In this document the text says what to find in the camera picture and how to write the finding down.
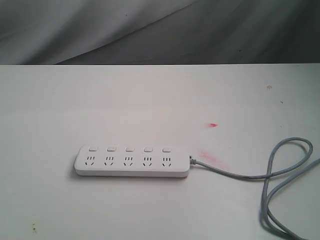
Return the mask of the white five-outlet power strip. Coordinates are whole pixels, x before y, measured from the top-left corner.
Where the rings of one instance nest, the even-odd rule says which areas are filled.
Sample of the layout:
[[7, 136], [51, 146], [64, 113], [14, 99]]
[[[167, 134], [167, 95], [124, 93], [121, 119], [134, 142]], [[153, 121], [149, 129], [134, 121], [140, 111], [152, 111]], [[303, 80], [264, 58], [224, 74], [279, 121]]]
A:
[[192, 157], [183, 147], [84, 145], [74, 169], [79, 176], [185, 178]]

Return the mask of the grey backdrop cloth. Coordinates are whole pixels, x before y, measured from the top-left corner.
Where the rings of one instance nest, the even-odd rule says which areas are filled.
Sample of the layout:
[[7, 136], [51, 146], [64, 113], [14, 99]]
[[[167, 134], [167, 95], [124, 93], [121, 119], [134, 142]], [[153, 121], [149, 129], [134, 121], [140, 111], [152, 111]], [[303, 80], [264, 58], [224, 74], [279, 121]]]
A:
[[318, 63], [317, 0], [3, 0], [3, 65]]

